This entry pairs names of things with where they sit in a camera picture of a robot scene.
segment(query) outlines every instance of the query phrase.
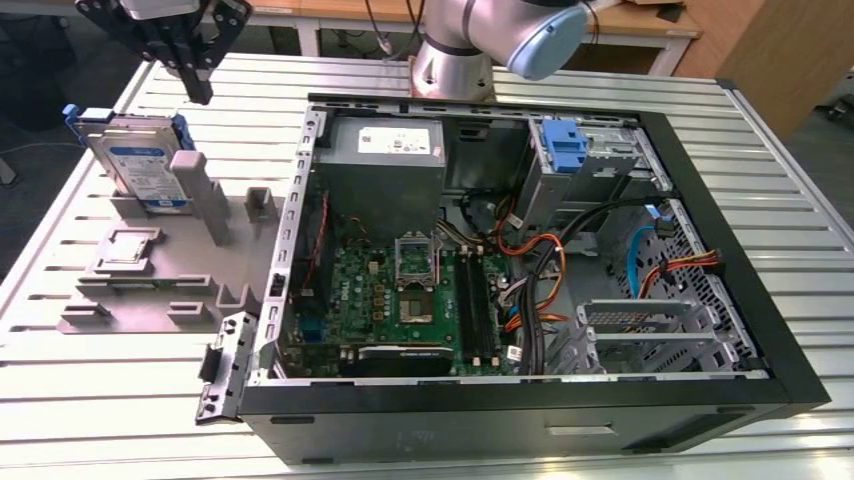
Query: motherboard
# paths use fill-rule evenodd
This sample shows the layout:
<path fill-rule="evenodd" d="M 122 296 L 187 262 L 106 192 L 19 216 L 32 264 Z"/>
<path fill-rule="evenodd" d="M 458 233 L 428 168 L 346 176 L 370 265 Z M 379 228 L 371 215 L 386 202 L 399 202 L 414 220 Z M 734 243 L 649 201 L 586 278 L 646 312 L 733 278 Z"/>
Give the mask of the motherboard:
<path fill-rule="evenodd" d="M 506 262 L 500 255 L 434 248 L 431 242 L 339 248 L 331 309 L 326 316 L 299 314 L 304 343 L 299 352 L 288 351 L 296 361 L 288 370 L 299 376 L 346 376 L 347 357 L 367 348 L 383 355 L 444 356 L 450 375 L 510 373 L 498 353 L 499 312 L 490 300 L 504 282 Z"/>

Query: metal chassis frame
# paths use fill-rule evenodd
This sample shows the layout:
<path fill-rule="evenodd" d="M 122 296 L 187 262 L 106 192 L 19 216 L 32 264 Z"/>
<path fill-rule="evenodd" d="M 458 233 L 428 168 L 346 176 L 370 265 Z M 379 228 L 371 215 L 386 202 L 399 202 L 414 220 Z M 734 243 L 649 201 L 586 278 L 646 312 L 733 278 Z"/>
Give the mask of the metal chassis frame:
<path fill-rule="evenodd" d="M 683 443 L 662 451 L 682 450 L 723 431 L 762 418 L 783 418 L 807 411 L 830 401 L 825 388 L 807 362 L 801 347 L 789 331 L 771 297 L 761 283 L 745 251 L 738 243 L 723 214 L 703 184 L 699 173 L 689 159 L 681 141 L 663 114 L 650 112 L 611 111 L 605 109 L 570 107 L 543 107 L 526 105 L 462 104 L 438 100 L 378 98 L 339 95 L 310 95 L 310 114 L 323 116 L 326 111 L 375 114 L 408 114 L 436 117 L 464 112 L 491 118 L 539 118 L 543 115 L 590 113 L 598 115 L 631 116 L 654 144 L 655 153 L 670 177 L 677 196 L 681 198 L 698 234 L 709 248 L 726 252 L 726 269 L 721 274 L 723 283 L 735 302 L 747 330 L 761 352 L 761 368 L 769 368 L 773 378 L 739 382 L 731 380 L 667 381 L 667 382 L 601 382 L 567 386 L 565 383 L 523 384 L 464 384 L 464 385 L 395 385 L 360 386 L 352 384 L 324 386 L 310 384 L 276 386 L 267 379 L 266 365 L 272 362 L 271 341 L 279 331 L 270 323 L 271 312 L 264 307 L 259 332 L 254 347 L 254 364 L 244 396 L 240 400 L 242 416 L 320 415 L 334 413 L 391 413 L 391 412 L 460 412 L 474 410 L 527 410 L 537 408 L 590 408 L 590 407 L 650 407 L 667 405 L 713 405 L 719 412 L 737 409 L 753 411 L 751 405 L 765 404 L 766 411 L 755 411 L 723 427 L 691 437 Z M 310 122 L 306 129 L 315 128 Z M 314 134 L 303 131 L 303 142 L 298 146 L 298 178 L 307 174 L 314 149 Z M 294 186 L 298 200 L 304 182 Z M 294 203 L 286 217 L 298 225 L 299 212 Z M 290 229 L 283 222 L 280 235 Z M 372 401 L 362 400 L 368 396 Z"/>

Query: red cable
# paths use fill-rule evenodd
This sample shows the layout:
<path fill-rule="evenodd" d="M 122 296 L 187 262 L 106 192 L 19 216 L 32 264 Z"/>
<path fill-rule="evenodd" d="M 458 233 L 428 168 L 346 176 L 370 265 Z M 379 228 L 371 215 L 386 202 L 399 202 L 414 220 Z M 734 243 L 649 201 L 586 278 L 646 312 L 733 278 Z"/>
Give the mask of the red cable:
<path fill-rule="evenodd" d="M 323 244 L 323 235 L 326 234 L 326 220 L 330 215 L 330 192 L 323 194 L 323 220 L 320 222 L 320 231 L 318 232 L 318 240 L 315 241 L 315 249 L 311 252 L 311 260 L 308 261 L 308 274 L 306 275 L 306 281 L 303 282 L 302 290 L 306 290 L 308 287 L 308 282 L 311 281 L 311 274 L 315 270 L 315 259 L 318 258 L 318 254 L 320 252 L 320 245 Z"/>

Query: floor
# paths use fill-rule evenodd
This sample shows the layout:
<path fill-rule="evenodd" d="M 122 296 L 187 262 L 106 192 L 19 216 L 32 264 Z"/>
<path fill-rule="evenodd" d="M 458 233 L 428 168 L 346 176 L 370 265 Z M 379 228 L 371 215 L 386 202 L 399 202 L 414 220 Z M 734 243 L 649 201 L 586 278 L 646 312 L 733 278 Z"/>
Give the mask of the floor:
<path fill-rule="evenodd" d="M 68 103 L 111 106 L 139 65 L 138 58 L 80 18 L 68 19 L 65 28 L 77 57 L 76 64 L 57 74 Z M 395 50 L 415 53 L 418 40 L 392 34 Z M 235 48 L 242 53 L 299 54 L 295 32 L 250 27 Z M 322 36 L 323 53 L 348 58 L 382 58 L 371 33 L 336 33 Z M 12 185 L 0 185 L 0 280 L 27 244 L 37 223 L 80 158 L 83 148 L 64 125 L 33 133 L 0 116 L 0 157 L 17 173 Z M 31 144 L 41 144 L 17 149 Z M 854 223 L 854 129 L 830 123 L 814 113 L 787 142 L 813 180 L 842 216 Z"/>

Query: metal table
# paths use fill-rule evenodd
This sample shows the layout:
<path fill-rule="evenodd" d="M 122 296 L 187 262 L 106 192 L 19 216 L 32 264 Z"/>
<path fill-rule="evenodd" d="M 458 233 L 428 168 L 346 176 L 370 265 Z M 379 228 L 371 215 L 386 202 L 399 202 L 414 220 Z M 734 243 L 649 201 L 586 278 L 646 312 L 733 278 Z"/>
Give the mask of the metal table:
<path fill-rule="evenodd" d="M 681 455 L 328 467 L 364 478 L 439 474 L 531 478 L 697 479 L 854 475 L 854 236 L 735 92 L 706 80 L 561 73 L 531 84 L 498 69 L 502 102 L 654 110 L 685 147 L 833 403 L 734 432 Z M 407 94 L 403 63 L 231 55 L 208 107 L 144 65 L 118 110 L 179 108 L 208 174 L 228 194 L 282 191 L 306 94 Z M 194 426 L 203 345 L 211 335 L 64 336 L 55 330 L 75 279 L 111 226 L 112 184 L 91 155 L 73 171 L 0 288 L 0 477 L 163 478 L 300 474 L 244 425 Z"/>

